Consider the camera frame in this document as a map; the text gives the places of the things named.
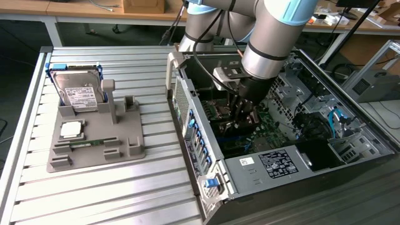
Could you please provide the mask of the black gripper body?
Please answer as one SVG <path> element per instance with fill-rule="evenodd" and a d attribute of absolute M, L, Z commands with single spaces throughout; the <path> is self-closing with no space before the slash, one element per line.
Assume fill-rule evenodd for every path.
<path fill-rule="evenodd" d="M 258 106 L 270 92 L 275 79 L 242 78 L 238 84 L 238 100 L 235 101 L 235 105 L 239 106 L 241 102 L 249 102 L 254 106 Z"/>

